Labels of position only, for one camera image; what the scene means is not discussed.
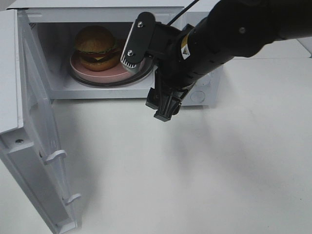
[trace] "microwave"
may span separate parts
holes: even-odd
[[[196,25],[213,3],[181,16],[174,27]],[[77,227],[72,194],[52,102],[55,99],[146,98],[155,68],[146,63],[132,82],[105,87],[81,82],[70,67],[74,38],[84,27],[100,25],[126,39],[144,11],[169,22],[189,2],[105,0],[17,0],[0,12],[0,157],[51,232]],[[222,67],[201,78],[183,105],[215,103]]]

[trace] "microwave door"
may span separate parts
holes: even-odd
[[[42,64],[23,11],[0,12],[0,158],[52,233],[77,226]]]

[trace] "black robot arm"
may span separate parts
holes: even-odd
[[[199,78],[235,56],[251,57],[275,40],[312,36],[311,10],[311,0],[221,0],[198,25],[182,31],[144,12],[121,61],[133,70],[144,57],[154,58],[155,88],[146,105],[157,110],[156,118],[168,121]]]

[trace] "pink plate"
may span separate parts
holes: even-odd
[[[102,83],[102,84],[122,81],[122,80],[130,78],[133,75],[127,70],[125,70],[121,63],[105,71],[100,71],[100,72],[90,71],[81,65],[79,61],[79,56],[77,53],[74,53],[71,56],[70,65],[72,66],[76,75],[79,76],[80,78],[87,80],[87,81]]]

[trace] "white table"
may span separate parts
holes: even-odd
[[[312,60],[271,51],[227,63],[216,107],[167,123],[139,99],[55,101],[83,195],[70,233],[311,233]],[[2,164],[0,175],[0,233],[49,234]]]

